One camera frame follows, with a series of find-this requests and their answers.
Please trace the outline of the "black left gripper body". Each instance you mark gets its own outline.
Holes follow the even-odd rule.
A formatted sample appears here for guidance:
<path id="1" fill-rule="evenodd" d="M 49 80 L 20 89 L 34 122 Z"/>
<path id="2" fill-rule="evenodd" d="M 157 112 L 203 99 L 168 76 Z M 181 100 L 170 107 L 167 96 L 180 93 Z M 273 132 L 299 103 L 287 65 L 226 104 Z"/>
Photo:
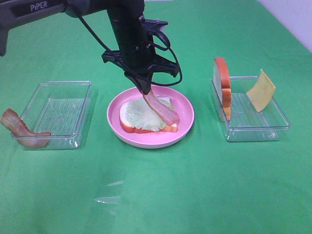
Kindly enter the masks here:
<path id="1" fill-rule="evenodd" d="M 113 20 L 112 27 L 118 43 L 118 50 L 102 54 L 103 62 L 111 62 L 124 72 L 140 79 L 139 74 L 178 74 L 178 60 L 171 49 L 168 37 L 162 27 L 168 23 L 161 20 L 137 19 Z"/>

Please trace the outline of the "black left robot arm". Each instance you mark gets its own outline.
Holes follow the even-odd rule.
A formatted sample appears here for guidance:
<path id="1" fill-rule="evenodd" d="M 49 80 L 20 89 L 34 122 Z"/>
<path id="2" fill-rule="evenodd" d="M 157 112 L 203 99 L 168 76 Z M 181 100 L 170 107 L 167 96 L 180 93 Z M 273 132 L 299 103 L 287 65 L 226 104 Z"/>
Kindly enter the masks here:
<path id="1" fill-rule="evenodd" d="M 156 53 L 171 51 L 161 28 L 168 23 L 146 19 L 142 0 L 2 0 L 0 2 L 0 55 L 6 54 L 9 30 L 57 14 L 78 18 L 98 43 L 105 48 L 103 62 L 111 62 L 124 71 L 137 89 L 147 95 L 154 73 L 182 76 L 178 60 L 170 61 Z M 111 50 L 84 20 L 84 16 L 107 11 L 118 50 Z"/>

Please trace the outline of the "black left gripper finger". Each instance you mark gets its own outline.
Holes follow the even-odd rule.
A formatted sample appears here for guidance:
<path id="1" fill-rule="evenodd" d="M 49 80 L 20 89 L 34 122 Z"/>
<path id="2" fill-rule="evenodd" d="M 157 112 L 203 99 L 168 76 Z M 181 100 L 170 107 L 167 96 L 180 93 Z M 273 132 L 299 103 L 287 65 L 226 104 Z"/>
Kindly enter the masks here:
<path id="1" fill-rule="evenodd" d="M 139 74 L 143 79 L 140 79 L 138 76 L 135 76 L 129 72 L 124 72 L 126 78 L 128 78 L 136 87 L 137 89 L 147 95 L 151 90 L 151 81 L 153 74 L 146 73 L 146 74 Z"/>

